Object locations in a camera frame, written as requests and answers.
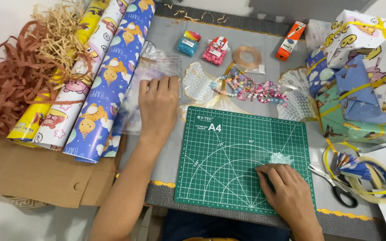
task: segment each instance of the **bag of blue beads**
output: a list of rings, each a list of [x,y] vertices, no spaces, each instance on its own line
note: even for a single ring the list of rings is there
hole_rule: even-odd
[[[190,57],[193,57],[199,45],[200,35],[192,31],[185,31],[177,44],[177,50]]]

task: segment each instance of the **copper wire spool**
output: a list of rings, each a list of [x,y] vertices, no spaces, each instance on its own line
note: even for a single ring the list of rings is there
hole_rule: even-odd
[[[239,46],[233,53],[233,59],[241,68],[255,69],[262,62],[262,54],[254,47]]]

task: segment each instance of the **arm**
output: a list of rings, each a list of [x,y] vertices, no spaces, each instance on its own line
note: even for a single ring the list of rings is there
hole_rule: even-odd
[[[178,77],[142,80],[139,141],[93,222],[89,241],[130,240],[154,164],[178,116]]]
[[[256,167],[266,199],[275,211],[290,225],[295,241],[324,241],[309,186],[290,165],[266,164]],[[263,173],[274,185],[269,187]]]

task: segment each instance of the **hand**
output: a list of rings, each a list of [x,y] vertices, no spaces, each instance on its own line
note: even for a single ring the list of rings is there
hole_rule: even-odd
[[[255,170],[267,201],[290,225],[295,236],[300,234],[309,238],[318,237],[310,240],[321,240],[323,234],[315,216],[310,188],[302,176],[287,164],[266,164]],[[268,175],[275,192],[269,187],[263,173]]]
[[[178,76],[165,75],[160,81],[154,78],[139,83],[140,140],[161,147],[165,144],[178,117],[178,80]]]

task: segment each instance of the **green cutting mat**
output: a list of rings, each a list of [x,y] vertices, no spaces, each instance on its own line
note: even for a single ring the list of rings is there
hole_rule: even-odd
[[[309,184],[315,207],[304,123],[190,106],[174,200],[277,215],[254,170],[266,163],[295,168]]]

